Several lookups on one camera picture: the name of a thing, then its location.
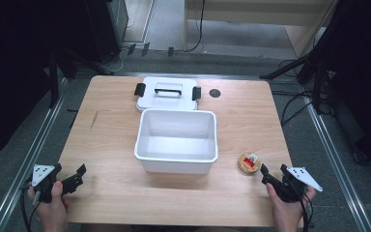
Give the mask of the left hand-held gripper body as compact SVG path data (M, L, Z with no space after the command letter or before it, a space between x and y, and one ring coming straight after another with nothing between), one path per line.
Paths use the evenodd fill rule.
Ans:
M53 185L58 181L57 174L62 170L60 163L54 165L35 164L32 172L31 185L34 189L34 204L50 203Z

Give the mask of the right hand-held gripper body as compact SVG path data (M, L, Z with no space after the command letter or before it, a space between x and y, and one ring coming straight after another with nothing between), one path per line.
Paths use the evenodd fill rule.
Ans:
M276 193L283 202L301 201L308 187L312 187L319 192L323 191L323 188L304 167L287 167L291 177L289 180L284 180L282 174L280 191Z

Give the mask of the round tin with red label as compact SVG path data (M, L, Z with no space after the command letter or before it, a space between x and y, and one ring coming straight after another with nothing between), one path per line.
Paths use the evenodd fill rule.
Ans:
M261 168L261 161L254 153L244 153L238 159L238 168L244 174L254 174Z

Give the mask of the white plastic storage box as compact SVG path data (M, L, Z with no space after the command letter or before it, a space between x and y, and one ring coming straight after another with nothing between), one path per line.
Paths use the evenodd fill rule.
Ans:
M146 109L134 155L148 172L207 174L218 159L216 128L211 111Z

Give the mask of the person's left hand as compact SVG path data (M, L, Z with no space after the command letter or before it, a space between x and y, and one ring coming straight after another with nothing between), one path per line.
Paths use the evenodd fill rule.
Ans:
M68 232L67 211L70 201L63 195L63 184L56 181L51 189L51 202L37 207L37 216L43 232Z

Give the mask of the person's right hand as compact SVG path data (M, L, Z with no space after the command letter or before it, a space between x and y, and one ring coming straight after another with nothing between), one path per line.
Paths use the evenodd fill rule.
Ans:
M277 232L298 232L300 220L302 218L303 208L316 196L316 190L313 187L307 187L307 193L299 202L287 203L282 201L272 184L266 184L266 190L272 203L272 213L274 218L274 227Z

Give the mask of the black stand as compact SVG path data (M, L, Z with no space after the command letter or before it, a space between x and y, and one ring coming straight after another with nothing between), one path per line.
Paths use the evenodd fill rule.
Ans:
M53 108L55 103L60 100L57 71L60 70L66 78L75 78L77 69L73 64L74 61L80 63L81 65L89 68L92 71L95 71L98 74L108 75L108 73L104 69L99 68L95 63L83 58L76 52L72 51L70 48L62 46L53 48L50 51L48 59L48 77L50 79L50 108Z
M312 91L312 105L318 114L322 113L321 109L321 93L324 76L327 74L328 68L326 65L326 50L329 48L329 41L332 37L332 30L326 28L320 40L316 45L305 55L288 65L279 68L278 70L269 74L260 75L260 79L275 79L282 74L301 66L300 72L297 75L299 84L307 83L311 78L314 78Z

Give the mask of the white lid with black latches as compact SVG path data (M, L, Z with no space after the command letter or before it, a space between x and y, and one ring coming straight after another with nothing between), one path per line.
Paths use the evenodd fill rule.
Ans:
M188 78L146 76L136 85L136 107L146 109L196 110L201 99L201 87Z

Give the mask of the black curtain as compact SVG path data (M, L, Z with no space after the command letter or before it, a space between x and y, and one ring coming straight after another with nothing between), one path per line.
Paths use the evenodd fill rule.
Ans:
M47 93L44 68L60 51L61 9L69 0L0 0L0 151Z
M319 40L333 107L357 162L371 164L371 0L339 0Z

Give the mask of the black cabinet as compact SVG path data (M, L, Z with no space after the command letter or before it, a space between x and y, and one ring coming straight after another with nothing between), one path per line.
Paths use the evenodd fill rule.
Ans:
M96 61L106 63L123 49L128 26L126 0L85 0Z

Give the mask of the light wooden furniture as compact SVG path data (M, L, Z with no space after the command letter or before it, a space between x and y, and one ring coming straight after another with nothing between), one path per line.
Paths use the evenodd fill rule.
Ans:
M184 0L184 48L187 22L200 17L210 21L284 25L298 57L308 52L321 27L329 24L339 0Z

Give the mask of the metal floor rail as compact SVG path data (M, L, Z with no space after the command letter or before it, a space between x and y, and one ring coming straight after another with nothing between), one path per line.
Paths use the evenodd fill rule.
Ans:
M359 232L371 232L371 220L365 210L365 207L359 197L359 194L353 184L339 153L330 137L326 124L321 115L312 106L313 100L310 97L304 97L307 103L307 111L314 124L316 132L324 146L330 166L342 190L348 208L354 218Z
M28 152L23 159L23 162L17 170L13 182L10 184L9 190L5 194L2 203L0 204L0 232L3 232L18 200L20 199L21 190L24 181L30 176L34 164L40 155L43 144L49 135L51 128L57 118L57 115L62 107L65 95L70 87L70 81L63 78L59 85L59 99L54 105L48 109L43 122L35 136Z

